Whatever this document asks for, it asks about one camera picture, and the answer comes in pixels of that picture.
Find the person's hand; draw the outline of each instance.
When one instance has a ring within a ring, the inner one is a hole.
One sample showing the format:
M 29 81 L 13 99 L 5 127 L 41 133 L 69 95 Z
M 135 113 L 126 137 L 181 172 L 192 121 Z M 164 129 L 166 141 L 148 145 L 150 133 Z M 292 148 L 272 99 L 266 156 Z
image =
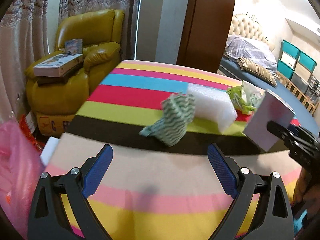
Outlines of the person's hand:
M 306 192 L 308 182 L 310 181 L 309 174 L 302 168 L 300 176 L 297 180 L 293 194 L 293 202 L 300 203 L 302 200 L 310 202 L 307 208 L 308 218 L 314 217 L 320 210 L 320 184 L 316 184 Z

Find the curtain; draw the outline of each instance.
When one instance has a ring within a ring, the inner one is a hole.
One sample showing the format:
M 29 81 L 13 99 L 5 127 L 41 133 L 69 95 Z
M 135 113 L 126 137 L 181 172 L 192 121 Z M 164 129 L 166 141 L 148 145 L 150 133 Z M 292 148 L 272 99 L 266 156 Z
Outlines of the curtain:
M 24 70 L 48 54 L 48 0 L 14 0 L 0 22 L 0 124 L 25 111 Z
M 135 51 L 139 0 L 61 0 L 59 24 L 67 17 L 103 9 L 122 9 L 125 13 L 122 38 L 122 59 L 132 59 Z

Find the plastic cover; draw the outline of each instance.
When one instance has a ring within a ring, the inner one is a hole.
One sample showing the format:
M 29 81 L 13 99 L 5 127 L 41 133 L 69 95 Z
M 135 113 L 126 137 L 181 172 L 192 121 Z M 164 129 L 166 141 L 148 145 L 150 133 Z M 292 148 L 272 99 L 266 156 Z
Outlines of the plastic cover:
M 44 170 L 39 152 L 21 132 L 17 121 L 0 126 L 0 206 L 27 239 L 28 216 L 36 185 Z

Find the white foam block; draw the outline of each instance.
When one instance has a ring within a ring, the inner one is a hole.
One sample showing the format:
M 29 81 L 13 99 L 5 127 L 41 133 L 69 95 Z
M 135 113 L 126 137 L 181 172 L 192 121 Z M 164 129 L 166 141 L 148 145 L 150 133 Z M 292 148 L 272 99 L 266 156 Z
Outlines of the white foam block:
M 216 122 L 221 133 L 236 120 L 237 112 L 226 92 L 189 84 L 187 93 L 195 97 L 195 116 Z
M 45 167 L 49 164 L 49 161 L 58 143 L 59 143 L 59 139 L 55 137 L 50 137 L 47 143 L 45 144 L 42 150 L 42 153 L 40 155 L 40 159 Z
M 277 94 L 267 89 L 259 108 L 243 133 L 261 149 L 268 151 L 279 138 L 268 132 L 267 123 L 275 121 L 283 127 L 288 127 L 293 117 L 293 109 Z

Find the black stripe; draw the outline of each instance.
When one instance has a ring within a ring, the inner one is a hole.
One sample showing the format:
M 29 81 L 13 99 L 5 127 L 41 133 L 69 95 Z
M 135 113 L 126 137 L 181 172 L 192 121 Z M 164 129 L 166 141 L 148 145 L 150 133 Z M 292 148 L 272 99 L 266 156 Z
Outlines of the black stripe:
M 169 153 L 207 155 L 207 147 L 212 142 L 215 142 L 225 155 L 256 155 L 261 153 L 260 149 L 247 137 L 194 132 L 187 132 L 176 145 L 168 147 L 154 137 L 139 135 L 142 128 L 143 126 L 139 125 L 109 122 L 76 115 L 67 132 L 125 147 Z M 283 150 L 286 148 L 280 144 L 269 152 Z

